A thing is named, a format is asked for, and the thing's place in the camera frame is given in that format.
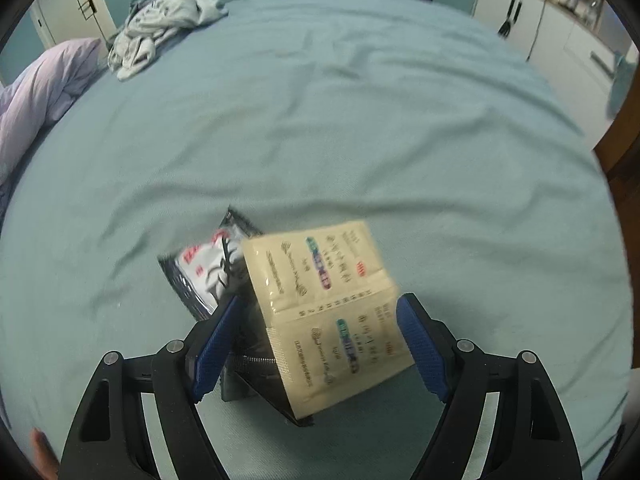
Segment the person's left hand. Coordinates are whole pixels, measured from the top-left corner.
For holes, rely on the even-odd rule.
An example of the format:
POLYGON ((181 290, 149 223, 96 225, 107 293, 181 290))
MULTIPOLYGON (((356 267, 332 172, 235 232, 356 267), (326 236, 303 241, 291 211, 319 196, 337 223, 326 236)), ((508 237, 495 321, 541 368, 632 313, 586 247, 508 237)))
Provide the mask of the person's left hand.
POLYGON ((46 434, 34 428, 29 434, 30 444, 34 451, 34 466, 44 480, 58 480, 60 461, 52 450, 46 434))

